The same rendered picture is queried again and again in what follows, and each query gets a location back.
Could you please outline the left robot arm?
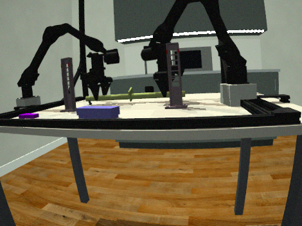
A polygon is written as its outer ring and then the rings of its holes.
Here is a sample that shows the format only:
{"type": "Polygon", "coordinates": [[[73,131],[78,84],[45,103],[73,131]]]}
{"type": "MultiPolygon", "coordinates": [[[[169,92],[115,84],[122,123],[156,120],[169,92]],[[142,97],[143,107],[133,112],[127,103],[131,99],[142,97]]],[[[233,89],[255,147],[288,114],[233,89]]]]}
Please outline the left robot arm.
{"type": "Polygon", "coordinates": [[[226,84],[249,84],[249,82],[247,82],[247,66],[245,66],[247,60],[240,55],[237,46],[229,36],[215,5],[215,0],[176,0],[164,22],[154,31],[149,45],[143,46],[141,58],[144,61],[166,58],[166,43],[171,43],[177,21],[188,3],[199,1],[204,5],[215,33],[217,34],[218,45],[215,47],[218,51],[218,56],[226,61],[228,66],[226,71],[226,84]]]}

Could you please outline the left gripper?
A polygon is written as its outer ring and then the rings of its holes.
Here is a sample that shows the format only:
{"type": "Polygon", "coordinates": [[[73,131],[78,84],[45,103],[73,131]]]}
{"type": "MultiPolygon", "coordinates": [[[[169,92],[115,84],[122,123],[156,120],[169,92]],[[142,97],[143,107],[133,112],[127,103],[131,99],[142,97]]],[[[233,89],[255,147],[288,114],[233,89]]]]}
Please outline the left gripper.
{"type": "Polygon", "coordinates": [[[168,71],[167,71],[167,59],[159,58],[157,59],[158,71],[155,72],[154,80],[159,87],[163,97],[166,97],[166,93],[169,92],[169,83],[168,83],[168,71]],[[166,71],[166,72],[165,72],[166,71]],[[156,80],[159,79],[159,80],[156,80]],[[163,81],[165,80],[165,81],[163,81]]]}

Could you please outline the purple flat block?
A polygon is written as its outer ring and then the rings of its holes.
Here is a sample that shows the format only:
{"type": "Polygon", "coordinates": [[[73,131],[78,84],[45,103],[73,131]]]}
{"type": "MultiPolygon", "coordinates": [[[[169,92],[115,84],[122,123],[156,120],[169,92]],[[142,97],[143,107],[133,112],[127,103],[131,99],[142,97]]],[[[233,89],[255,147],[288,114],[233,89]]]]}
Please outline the purple flat block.
{"type": "Polygon", "coordinates": [[[39,114],[32,114],[32,113],[25,113],[25,114],[21,114],[19,115],[19,119],[25,119],[25,118],[37,118],[39,117],[39,114]]]}

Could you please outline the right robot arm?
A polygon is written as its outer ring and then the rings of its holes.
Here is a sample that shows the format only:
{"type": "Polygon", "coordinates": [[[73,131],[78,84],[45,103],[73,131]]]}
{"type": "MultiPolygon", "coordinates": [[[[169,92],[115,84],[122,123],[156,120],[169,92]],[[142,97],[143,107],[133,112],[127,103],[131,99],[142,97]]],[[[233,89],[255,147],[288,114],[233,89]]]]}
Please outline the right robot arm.
{"type": "Polygon", "coordinates": [[[27,67],[21,75],[18,81],[18,87],[22,89],[22,98],[31,98],[33,96],[32,85],[35,85],[35,81],[38,76],[38,68],[46,55],[50,45],[52,45],[60,36],[66,33],[71,34],[77,39],[81,40],[90,50],[95,52],[101,52],[104,54],[91,53],[87,57],[91,58],[91,65],[103,65],[106,64],[118,64],[120,62],[120,56],[118,54],[118,49],[106,50],[103,47],[103,43],[96,38],[90,37],[78,31],[68,23],[48,26],[43,33],[42,43],[39,46],[33,60],[29,67],[27,67]],[[65,31],[64,31],[65,30],[65,31]],[[29,85],[31,84],[31,86],[29,85]]]}

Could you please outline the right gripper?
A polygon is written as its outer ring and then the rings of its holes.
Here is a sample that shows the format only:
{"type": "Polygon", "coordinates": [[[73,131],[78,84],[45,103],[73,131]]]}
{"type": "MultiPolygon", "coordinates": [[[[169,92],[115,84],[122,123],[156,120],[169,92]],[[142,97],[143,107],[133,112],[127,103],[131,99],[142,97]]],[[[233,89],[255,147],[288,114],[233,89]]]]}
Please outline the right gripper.
{"type": "Polygon", "coordinates": [[[113,82],[111,77],[106,77],[104,75],[104,69],[105,67],[103,65],[92,66],[92,69],[90,69],[90,71],[92,71],[93,77],[85,78],[83,81],[84,85],[87,85],[86,87],[90,88],[95,100],[98,100],[100,87],[102,88],[102,94],[107,95],[109,87],[111,85],[111,83],[109,82],[113,82]],[[98,79],[102,80],[99,81],[100,84],[98,84],[98,79]]]}

